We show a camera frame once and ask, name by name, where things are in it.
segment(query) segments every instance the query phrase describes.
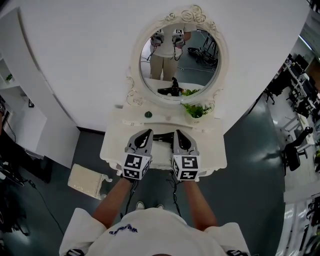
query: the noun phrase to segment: mirror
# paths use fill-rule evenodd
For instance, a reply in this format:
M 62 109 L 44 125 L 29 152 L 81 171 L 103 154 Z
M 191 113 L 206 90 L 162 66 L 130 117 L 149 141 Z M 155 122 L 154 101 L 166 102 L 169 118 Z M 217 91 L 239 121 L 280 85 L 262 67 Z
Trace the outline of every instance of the mirror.
M 201 27 L 176 23 L 154 33 L 140 57 L 147 87 L 159 97 L 180 101 L 203 91 L 214 79 L 219 48 Z

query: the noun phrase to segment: white shoe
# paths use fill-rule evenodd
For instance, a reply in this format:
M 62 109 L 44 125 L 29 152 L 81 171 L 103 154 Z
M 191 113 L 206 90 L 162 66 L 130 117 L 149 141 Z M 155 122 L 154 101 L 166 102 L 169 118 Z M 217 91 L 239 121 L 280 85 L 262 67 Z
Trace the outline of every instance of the white shoe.
M 138 201 L 135 205 L 136 210 L 144 210 L 145 209 L 145 204 L 142 201 Z
M 161 209 L 161 210 L 164 210 L 164 209 L 165 209 L 165 207 L 164 207 L 162 204 L 158 204 L 158 205 L 156 206 L 156 208 Z

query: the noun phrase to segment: green round object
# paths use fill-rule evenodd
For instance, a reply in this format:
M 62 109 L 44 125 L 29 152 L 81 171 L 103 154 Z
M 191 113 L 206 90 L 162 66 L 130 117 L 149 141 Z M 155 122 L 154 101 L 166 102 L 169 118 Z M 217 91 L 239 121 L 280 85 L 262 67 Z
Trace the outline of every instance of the green round object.
M 150 111 L 147 111 L 147 112 L 144 113 L 144 116 L 146 118 L 151 118 L 152 117 L 152 113 Z

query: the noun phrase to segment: white marker cube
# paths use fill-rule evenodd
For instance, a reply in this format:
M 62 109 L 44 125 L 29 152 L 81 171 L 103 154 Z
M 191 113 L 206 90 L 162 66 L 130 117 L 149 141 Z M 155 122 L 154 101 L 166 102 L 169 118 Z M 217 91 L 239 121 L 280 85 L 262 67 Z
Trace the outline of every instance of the white marker cube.
M 141 180 L 149 169 L 150 163 L 150 156 L 125 153 L 122 175 L 130 179 Z
M 200 169 L 200 156 L 173 155 L 171 167 L 178 181 L 194 181 Z

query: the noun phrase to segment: white t-shirt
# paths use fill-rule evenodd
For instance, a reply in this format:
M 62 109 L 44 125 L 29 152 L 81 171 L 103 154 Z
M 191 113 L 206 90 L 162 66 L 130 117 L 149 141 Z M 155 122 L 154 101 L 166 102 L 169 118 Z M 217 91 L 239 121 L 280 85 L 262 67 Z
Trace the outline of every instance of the white t-shirt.
M 174 45 L 172 43 L 172 35 L 174 30 L 183 30 L 183 32 L 191 32 L 197 30 L 196 25 L 194 24 L 185 24 L 185 23 L 177 23 L 169 26 L 165 26 L 163 29 L 164 32 L 164 41 L 161 46 L 158 46 L 153 53 L 154 55 L 171 58 L 174 55 Z M 154 51 L 154 47 L 150 44 L 150 52 Z M 179 57 L 182 54 L 182 50 L 175 47 L 175 56 Z
M 79 249 L 86 256 L 249 255 L 237 223 L 212 226 L 202 232 L 188 226 L 180 216 L 158 208 L 133 211 L 109 229 L 85 210 L 76 208 L 63 237 L 60 256 L 70 249 Z

